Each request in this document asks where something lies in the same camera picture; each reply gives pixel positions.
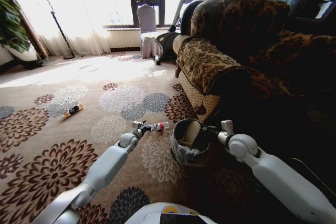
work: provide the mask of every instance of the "green leaves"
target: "green leaves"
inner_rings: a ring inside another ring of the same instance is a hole
[[[16,2],[0,0],[0,44],[23,53],[29,50],[30,42],[20,22],[20,6]]]

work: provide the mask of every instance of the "window sill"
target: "window sill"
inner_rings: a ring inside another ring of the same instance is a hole
[[[167,31],[169,27],[157,27],[157,31]],[[113,27],[113,28],[105,28],[106,31],[140,31],[139,27]]]

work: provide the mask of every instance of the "white curtain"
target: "white curtain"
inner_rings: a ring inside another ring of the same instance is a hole
[[[49,0],[58,22],[77,54],[99,55],[110,52],[108,11],[101,0]],[[69,55],[70,51],[51,15],[47,0],[18,0],[23,11],[52,55]]]

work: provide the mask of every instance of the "brown leopard print fabric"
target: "brown leopard print fabric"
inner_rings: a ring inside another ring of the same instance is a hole
[[[191,35],[205,38],[240,63],[273,40],[289,12],[274,0],[207,0],[192,16]]]
[[[290,80],[304,93],[336,85],[336,37],[284,30],[248,61],[261,72]]]
[[[302,94],[291,89],[288,81],[270,77],[258,70],[246,67],[250,75],[248,95],[251,98],[300,97]]]
[[[234,76],[233,83],[248,82],[245,67],[203,38],[184,40],[176,62],[192,86],[203,95],[211,94],[216,81],[220,82],[224,76]]]

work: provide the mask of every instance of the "carpet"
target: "carpet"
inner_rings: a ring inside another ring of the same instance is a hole
[[[77,209],[80,223],[124,223],[154,202],[185,205],[218,223],[296,222],[274,198],[258,193],[250,169],[216,141],[204,168],[173,159],[174,124],[195,117],[174,70],[138,52],[114,52],[2,74],[0,223],[30,223],[62,191],[79,185],[133,120],[171,127],[140,140],[110,186]],[[64,110],[78,102],[84,109],[62,122]]]

